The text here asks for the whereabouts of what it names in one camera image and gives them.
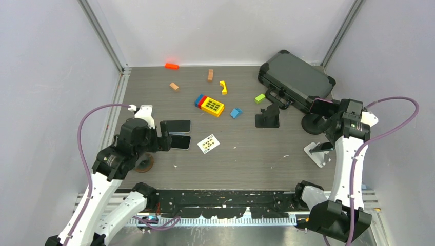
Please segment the white-edged phone black screen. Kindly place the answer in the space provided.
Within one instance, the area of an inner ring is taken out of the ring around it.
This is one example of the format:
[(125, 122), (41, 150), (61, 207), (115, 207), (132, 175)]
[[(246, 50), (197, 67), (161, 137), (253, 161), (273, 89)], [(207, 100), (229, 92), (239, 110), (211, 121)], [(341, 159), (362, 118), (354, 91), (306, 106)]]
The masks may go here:
[(189, 150), (191, 137), (186, 135), (170, 135), (171, 148), (179, 150)]

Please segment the silver phone black screen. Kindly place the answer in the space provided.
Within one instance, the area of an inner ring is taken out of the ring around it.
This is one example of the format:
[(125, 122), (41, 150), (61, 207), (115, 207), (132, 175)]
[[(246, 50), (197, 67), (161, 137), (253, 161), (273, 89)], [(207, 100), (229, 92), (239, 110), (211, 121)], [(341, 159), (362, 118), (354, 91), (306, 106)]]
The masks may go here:
[(191, 120), (168, 120), (166, 125), (170, 134), (190, 133), (191, 131)]

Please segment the black round-base pole stand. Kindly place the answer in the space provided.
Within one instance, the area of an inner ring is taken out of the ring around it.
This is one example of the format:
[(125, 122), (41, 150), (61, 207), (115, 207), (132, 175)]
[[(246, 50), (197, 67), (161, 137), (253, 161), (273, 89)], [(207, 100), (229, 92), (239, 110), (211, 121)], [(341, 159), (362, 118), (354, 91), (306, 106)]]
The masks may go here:
[(328, 124), (324, 116), (317, 114), (306, 114), (301, 120), (302, 128), (311, 135), (319, 135), (324, 133)]

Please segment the purple phone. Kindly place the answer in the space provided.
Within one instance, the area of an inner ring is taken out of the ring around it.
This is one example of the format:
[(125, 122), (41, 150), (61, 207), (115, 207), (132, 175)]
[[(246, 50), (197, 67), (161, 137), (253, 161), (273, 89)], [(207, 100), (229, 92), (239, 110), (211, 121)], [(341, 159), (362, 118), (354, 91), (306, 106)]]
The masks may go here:
[(321, 98), (316, 98), (310, 109), (309, 112), (312, 114), (317, 114), (325, 117), (331, 117), (332, 115), (336, 114), (336, 112), (339, 110), (340, 101), (338, 100), (326, 100)]

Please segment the teal-edged phone black screen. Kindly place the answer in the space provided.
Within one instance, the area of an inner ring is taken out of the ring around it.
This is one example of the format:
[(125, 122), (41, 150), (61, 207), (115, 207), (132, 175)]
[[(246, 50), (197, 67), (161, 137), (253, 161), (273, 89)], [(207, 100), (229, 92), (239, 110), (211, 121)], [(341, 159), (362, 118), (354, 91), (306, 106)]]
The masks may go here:
[(310, 149), (311, 153), (316, 152), (326, 152), (326, 151), (333, 151), (335, 149), (334, 144), (330, 142), (325, 143), (317, 143), (312, 149)]

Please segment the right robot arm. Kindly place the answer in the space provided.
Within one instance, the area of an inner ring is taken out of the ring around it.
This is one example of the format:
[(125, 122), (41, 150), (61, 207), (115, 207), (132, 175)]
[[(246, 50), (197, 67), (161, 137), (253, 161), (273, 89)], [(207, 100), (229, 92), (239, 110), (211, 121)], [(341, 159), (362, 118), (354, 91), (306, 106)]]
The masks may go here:
[(335, 174), (329, 195), (320, 185), (305, 180), (297, 184), (293, 205), (309, 210), (307, 221), (298, 228), (344, 243), (352, 243), (368, 229), (371, 215), (364, 211), (362, 170), (371, 127), (378, 122), (357, 100), (313, 101), (301, 124), (310, 134), (324, 133), (328, 141), (312, 142), (304, 151), (320, 168), (330, 162), (329, 153), (335, 151)]

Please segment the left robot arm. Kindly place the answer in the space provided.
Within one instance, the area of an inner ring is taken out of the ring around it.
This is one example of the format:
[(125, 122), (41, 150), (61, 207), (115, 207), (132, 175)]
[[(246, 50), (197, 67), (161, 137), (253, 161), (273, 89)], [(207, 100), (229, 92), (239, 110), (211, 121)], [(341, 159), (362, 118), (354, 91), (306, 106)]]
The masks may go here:
[(155, 188), (137, 183), (128, 196), (107, 216), (103, 212), (127, 174), (136, 168), (139, 158), (158, 151), (169, 151), (171, 137), (167, 123), (157, 130), (140, 118), (128, 119), (114, 142), (101, 150), (92, 173), (92, 183), (66, 227), (47, 239), (46, 245), (108, 245), (120, 229), (137, 213), (153, 209), (158, 203)]

